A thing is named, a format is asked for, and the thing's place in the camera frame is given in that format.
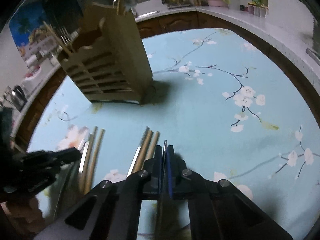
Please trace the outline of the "left hand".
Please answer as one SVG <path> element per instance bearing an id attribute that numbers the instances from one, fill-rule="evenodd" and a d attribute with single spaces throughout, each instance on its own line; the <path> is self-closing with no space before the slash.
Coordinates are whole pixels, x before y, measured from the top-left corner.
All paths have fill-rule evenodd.
<path id="1" fill-rule="evenodd" d="M 1 207 L 14 229 L 22 235 L 37 234 L 46 226 L 36 197 L 20 203 L 2 202 Z"/>

